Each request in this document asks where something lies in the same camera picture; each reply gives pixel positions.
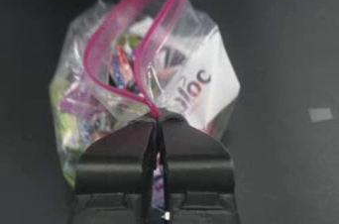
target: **dark background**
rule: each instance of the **dark background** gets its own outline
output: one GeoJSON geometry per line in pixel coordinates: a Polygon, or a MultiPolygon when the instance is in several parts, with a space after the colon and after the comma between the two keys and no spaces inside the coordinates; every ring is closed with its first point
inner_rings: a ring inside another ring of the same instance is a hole
{"type": "MultiPolygon", "coordinates": [[[[0,0],[2,223],[67,221],[49,84],[94,1],[0,0]]],[[[339,1],[191,1],[221,25],[243,87],[227,137],[243,223],[337,224],[339,1]],[[312,123],[317,107],[334,119],[312,123]]]]}

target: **plastic bag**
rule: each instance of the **plastic bag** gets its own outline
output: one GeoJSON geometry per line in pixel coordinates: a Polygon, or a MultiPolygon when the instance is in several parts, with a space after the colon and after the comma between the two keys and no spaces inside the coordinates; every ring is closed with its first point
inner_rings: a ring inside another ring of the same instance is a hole
{"type": "Polygon", "coordinates": [[[99,1],[71,24],[51,84],[70,183],[87,146],[159,108],[221,139],[239,90],[218,25],[189,0],[99,1]]]}

